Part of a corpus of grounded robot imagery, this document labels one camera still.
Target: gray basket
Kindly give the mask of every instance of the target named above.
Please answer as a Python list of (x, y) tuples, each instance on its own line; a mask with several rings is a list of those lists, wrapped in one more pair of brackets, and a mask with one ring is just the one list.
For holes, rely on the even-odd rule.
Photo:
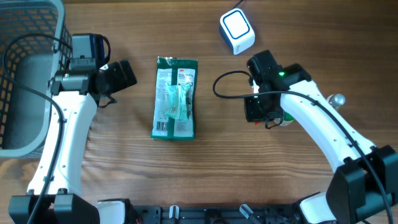
[[(65, 24), (61, 0), (0, 0), (0, 58), (13, 38), (40, 32), (72, 45)], [(7, 55), (6, 68), (19, 83), (51, 96), (48, 81), (64, 69), (72, 52), (44, 37), (27, 37), (14, 44)], [(0, 62), (0, 157), (41, 156), (49, 129), (51, 105), (48, 101), (4, 78)]]

